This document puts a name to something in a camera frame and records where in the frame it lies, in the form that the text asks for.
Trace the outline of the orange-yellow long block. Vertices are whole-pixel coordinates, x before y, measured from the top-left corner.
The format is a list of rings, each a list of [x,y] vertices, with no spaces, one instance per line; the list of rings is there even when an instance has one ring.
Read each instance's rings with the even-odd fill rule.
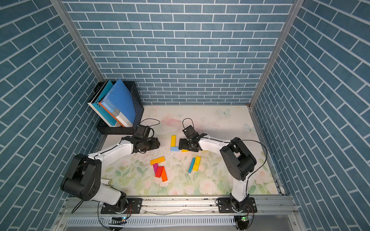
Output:
[[[159,158],[151,160],[150,165],[152,166],[154,164],[162,163],[164,161],[165,161],[165,157],[159,157]]]

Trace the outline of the light blue short block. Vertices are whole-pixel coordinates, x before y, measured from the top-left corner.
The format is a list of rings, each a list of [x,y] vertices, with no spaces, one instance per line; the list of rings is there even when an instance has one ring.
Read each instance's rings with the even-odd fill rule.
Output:
[[[179,152],[180,150],[178,149],[177,146],[175,146],[175,147],[170,147],[170,151],[171,152]]]

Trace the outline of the teal long block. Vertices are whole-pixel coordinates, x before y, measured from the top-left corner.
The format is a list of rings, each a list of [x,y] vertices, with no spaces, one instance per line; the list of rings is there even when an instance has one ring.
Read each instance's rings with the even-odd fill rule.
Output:
[[[194,164],[195,164],[195,160],[196,160],[196,158],[195,158],[195,157],[194,157],[194,158],[192,158],[192,161],[191,161],[190,166],[189,166],[189,169],[188,169],[188,173],[191,173],[191,172],[192,172],[192,170],[193,170],[193,166],[194,166]]]

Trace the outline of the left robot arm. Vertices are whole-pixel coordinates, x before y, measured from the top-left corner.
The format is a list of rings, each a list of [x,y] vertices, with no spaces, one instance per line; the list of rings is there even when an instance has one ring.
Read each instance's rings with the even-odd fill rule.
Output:
[[[106,149],[89,155],[73,157],[61,182],[61,190],[81,201],[96,201],[111,206],[114,213],[129,212],[126,193],[102,183],[102,170],[133,153],[146,153],[160,147],[158,138],[150,126],[138,125],[132,136],[121,140]]]

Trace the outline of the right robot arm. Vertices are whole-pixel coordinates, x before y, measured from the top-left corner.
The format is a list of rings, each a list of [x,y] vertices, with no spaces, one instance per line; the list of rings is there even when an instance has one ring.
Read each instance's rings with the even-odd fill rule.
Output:
[[[209,151],[220,154],[229,174],[233,177],[233,188],[229,197],[219,197],[215,203],[219,213],[256,213],[255,199],[248,193],[250,177],[259,169],[257,160],[244,144],[244,140],[219,140],[205,133],[199,134],[192,125],[183,129],[185,138],[179,140],[178,149],[191,152]]]

